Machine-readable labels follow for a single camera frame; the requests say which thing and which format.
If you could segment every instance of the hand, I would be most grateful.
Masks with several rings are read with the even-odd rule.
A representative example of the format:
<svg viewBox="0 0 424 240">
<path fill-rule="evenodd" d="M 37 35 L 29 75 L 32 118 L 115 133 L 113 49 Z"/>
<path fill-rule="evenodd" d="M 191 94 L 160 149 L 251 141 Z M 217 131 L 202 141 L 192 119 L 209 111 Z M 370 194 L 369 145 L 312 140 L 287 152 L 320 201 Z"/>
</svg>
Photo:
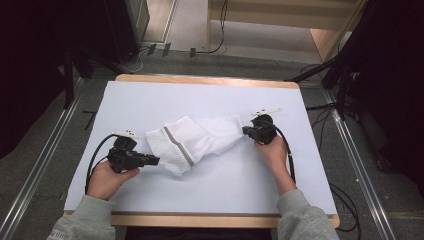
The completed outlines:
<svg viewBox="0 0 424 240">
<path fill-rule="evenodd" d="M 268 165 L 269 170 L 274 175 L 280 196 L 287 191 L 297 189 L 296 184 L 287 171 L 287 147 L 284 140 L 280 136 L 276 136 L 267 145 L 255 142 L 255 147 L 262 153 L 266 165 Z"/>
<path fill-rule="evenodd" d="M 109 200 L 127 180 L 137 176 L 140 169 L 136 168 L 125 173 L 115 173 L 109 161 L 99 163 L 93 171 L 88 185 L 87 195 L 90 197 Z"/>
</svg>

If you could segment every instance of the sleeve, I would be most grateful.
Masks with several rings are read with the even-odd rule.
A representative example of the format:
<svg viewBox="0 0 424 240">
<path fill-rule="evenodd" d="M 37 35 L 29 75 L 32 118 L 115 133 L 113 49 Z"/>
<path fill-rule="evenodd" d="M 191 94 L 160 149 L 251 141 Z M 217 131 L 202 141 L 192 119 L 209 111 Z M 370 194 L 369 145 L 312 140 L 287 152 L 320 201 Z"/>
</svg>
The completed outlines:
<svg viewBox="0 0 424 240">
<path fill-rule="evenodd" d="M 47 240 L 114 240 L 115 228 L 110 225 L 113 205 L 112 202 L 83 196 L 72 215 L 56 222 Z"/>
<path fill-rule="evenodd" d="M 282 217 L 277 227 L 278 239 L 339 239 L 324 211 L 311 206 L 302 191 L 281 195 L 277 208 Z"/>
</svg>

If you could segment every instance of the white surface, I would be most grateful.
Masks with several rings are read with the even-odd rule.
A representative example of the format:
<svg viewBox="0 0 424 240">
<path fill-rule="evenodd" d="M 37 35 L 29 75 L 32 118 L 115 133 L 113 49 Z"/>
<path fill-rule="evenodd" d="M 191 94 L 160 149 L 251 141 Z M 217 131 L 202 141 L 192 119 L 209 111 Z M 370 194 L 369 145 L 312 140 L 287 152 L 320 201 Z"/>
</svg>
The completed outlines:
<svg viewBox="0 0 424 240">
<path fill-rule="evenodd" d="M 297 185 L 308 201 L 336 214 L 333 198 L 299 89 L 192 84 L 109 82 L 81 163 L 69 188 L 65 210 L 74 210 L 84 194 L 85 175 L 98 144 L 114 129 L 140 136 L 135 150 L 150 153 L 144 133 L 182 116 L 215 118 L 239 114 L 251 126 L 251 113 L 281 108 L 274 123 L 293 153 Z M 113 139 L 97 159 L 107 155 Z M 219 157 L 209 155 L 182 177 L 146 166 L 111 199 L 114 211 L 275 214 L 278 200 L 272 175 L 243 137 Z"/>
</svg>

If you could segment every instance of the gray floor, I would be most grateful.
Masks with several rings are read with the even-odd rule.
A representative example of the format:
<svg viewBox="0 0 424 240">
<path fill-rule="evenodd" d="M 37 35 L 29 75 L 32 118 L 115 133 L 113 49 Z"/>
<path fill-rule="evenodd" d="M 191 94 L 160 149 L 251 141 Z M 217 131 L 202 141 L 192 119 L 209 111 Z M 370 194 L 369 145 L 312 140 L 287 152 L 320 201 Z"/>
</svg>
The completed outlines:
<svg viewBox="0 0 424 240">
<path fill-rule="evenodd" d="M 180 74 L 199 76 L 226 76 L 260 79 L 288 79 L 298 75 L 305 66 L 302 63 L 260 60 L 230 56 L 197 56 L 190 59 L 188 54 L 171 53 L 162 58 L 158 51 L 151 56 L 142 56 L 144 67 L 139 74 Z M 138 63 L 129 63 L 135 67 Z M 84 80 L 83 90 L 77 109 L 60 141 L 51 163 L 38 186 L 35 195 L 20 222 L 13 239 L 45 239 L 55 221 L 62 215 L 66 193 L 74 171 L 88 141 L 90 130 L 84 130 L 90 115 L 82 111 L 97 111 L 107 81 L 114 75 L 107 69 L 96 67 L 93 79 Z M 312 83 L 301 85 L 306 106 L 325 104 L 323 89 L 316 86 L 318 76 Z M 7 157 L 0 160 L 0 219 L 6 217 L 11 203 L 28 176 L 38 154 L 61 113 L 64 96 L 60 95 L 34 124 L 20 145 Z M 309 112 L 311 122 L 319 111 Z M 385 174 L 378 170 L 375 158 L 358 123 L 347 119 L 351 133 L 380 199 L 388 212 L 390 222 L 399 239 L 424 239 L 420 227 L 424 226 L 422 212 L 424 200 L 418 195 L 415 185 L 401 174 Z M 321 125 L 314 129 L 317 142 Z M 355 202 L 362 226 L 362 239 L 379 239 L 369 207 L 357 183 L 355 173 L 340 139 L 335 123 L 329 119 L 324 128 L 321 150 L 323 164 L 329 182 L 346 191 Z M 353 219 L 346 208 L 336 199 L 341 226 L 349 228 Z M 117 239 L 123 239 L 125 228 L 118 228 Z M 338 234 L 341 239 L 357 239 L 357 232 Z"/>
</svg>

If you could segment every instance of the person's left hand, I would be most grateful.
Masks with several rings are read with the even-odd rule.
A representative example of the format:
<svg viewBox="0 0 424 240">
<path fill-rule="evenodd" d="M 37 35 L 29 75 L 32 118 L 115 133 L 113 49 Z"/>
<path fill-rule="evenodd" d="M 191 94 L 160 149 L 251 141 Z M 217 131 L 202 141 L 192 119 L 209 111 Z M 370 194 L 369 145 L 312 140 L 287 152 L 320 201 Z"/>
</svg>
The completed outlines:
<svg viewBox="0 0 424 240">
<path fill-rule="evenodd" d="M 87 195 L 90 197 L 109 200 L 127 180 L 137 176 L 140 169 L 136 168 L 125 173 L 115 173 L 109 161 L 99 163 L 93 171 L 88 185 Z"/>
</svg>

